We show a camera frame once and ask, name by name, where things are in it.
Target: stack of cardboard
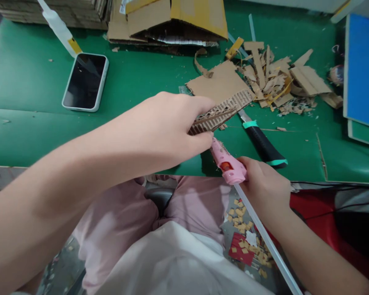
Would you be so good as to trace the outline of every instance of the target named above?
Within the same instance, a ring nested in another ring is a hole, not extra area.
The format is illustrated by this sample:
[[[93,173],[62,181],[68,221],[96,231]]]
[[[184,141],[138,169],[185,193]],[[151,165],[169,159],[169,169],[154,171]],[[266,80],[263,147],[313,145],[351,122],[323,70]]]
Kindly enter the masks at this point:
[[[107,38],[143,45],[216,46],[228,39],[223,0],[113,0]]]
[[[108,29],[112,0],[45,0],[68,27]],[[37,0],[0,0],[3,17],[21,23],[42,23],[42,9]]]

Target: person's right hand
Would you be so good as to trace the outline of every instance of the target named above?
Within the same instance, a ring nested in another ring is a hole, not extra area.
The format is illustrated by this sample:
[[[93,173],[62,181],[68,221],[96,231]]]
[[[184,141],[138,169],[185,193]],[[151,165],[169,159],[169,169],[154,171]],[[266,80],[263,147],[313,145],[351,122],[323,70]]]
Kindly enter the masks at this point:
[[[248,157],[238,158],[248,173],[249,180],[241,188],[257,215],[268,229],[291,214],[289,206],[290,181],[264,162]]]

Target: red paper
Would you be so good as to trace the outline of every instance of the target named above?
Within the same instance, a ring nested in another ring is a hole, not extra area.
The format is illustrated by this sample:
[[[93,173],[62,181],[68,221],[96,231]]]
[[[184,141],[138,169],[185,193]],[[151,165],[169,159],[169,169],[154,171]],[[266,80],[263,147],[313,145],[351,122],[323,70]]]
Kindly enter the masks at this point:
[[[247,264],[248,266],[251,266],[251,263],[254,258],[254,253],[249,251],[249,253],[244,254],[242,252],[241,247],[239,246],[239,242],[241,240],[245,241],[246,237],[239,233],[234,233],[234,236],[232,237],[231,247],[230,251],[228,252],[228,255],[232,257],[233,259],[236,259],[240,262],[243,262],[244,264]],[[236,253],[232,252],[232,248],[235,247],[237,249]]]

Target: table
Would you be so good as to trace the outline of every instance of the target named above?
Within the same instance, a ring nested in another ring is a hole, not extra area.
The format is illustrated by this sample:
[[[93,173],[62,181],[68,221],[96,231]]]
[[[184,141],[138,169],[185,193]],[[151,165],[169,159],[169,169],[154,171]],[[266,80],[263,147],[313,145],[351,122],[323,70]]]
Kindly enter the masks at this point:
[[[292,55],[294,61],[313,48],[308,65],[319,75],[325,77],[334,65],[331,48],[336,27],[328,15],[242,1],[226,1],[225,10],[228,30],[245,40],[251,39],[248,15],[252,13],[257,39],[271,46],[276,59]],[[199,75],[193,65],[195,48],[183,49],[183,56],[130,45],[119,45],[119,52],[112,52],[118,45],[105,41],[102,31],[71,31],[84,52],[104,54],[110,62],[96,113],[61,106],[73,60],[49,27],[7,20],[0,25],[0,166],[28,167],[57,146],[160,91],[178,93],[179,86]],[[230,46],[221,42],[220,48],[208,49],[200,63],[206,68],[217,65]],[[369,146],[347,137],[341,110],[333,110],[319,98],[316,101],[315,111],[301,116],[280,118],[277,111],[258,105],[245,110],[267,129],[268,138],[288,159],[289,166],[279,172],[290,180],[369,183]],[[215,132],[226,148],[234,156],[259,159],[239,118],[233,117],[227,125],[226,130]],[[289,132],[276,131],[277,126]],[[164,173],[221,175],[208,152]]]

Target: glue bottle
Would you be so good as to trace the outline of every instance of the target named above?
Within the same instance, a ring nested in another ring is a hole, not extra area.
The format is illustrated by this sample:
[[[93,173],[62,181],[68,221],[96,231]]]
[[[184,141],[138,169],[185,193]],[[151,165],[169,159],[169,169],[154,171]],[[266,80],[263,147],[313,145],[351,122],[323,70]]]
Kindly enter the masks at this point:
[[[64,47],[71,54],[71,56],[75,58],[78,53],[82,52],[82,50],[79,47],[77,41],[75,41],[75,39],[73,38],[70,30],[66,27],[64,21],[62,21],[56,11],[53,11],[49,8],[44,0],[38,0],[38,3],[43,9],[43,17],[48,22],[56,37],[58,37],[59,40],[63,43]]]

